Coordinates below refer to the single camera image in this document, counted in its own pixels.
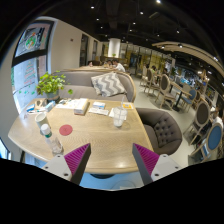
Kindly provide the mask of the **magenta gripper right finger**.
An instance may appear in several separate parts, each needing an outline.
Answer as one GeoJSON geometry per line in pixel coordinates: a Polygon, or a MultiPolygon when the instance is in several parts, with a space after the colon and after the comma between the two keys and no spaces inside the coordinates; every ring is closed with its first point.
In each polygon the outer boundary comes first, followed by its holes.
{"type": "Polygon", "coordinates": [[[143,184],[147,185],[181,169],[167,154],[158,155],[151,150],[133,144],[132,154],[138,166],[143,184]]]}

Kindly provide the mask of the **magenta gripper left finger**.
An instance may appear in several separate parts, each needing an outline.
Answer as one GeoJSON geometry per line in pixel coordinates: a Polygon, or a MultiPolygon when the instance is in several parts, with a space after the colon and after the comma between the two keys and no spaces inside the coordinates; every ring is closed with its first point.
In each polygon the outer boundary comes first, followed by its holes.
{"type": "Polygon", "coordinates": [[[66,155],[56,155],[42,169],[79,185],[91,155],[91,144],[85,144],[66,155]]]}

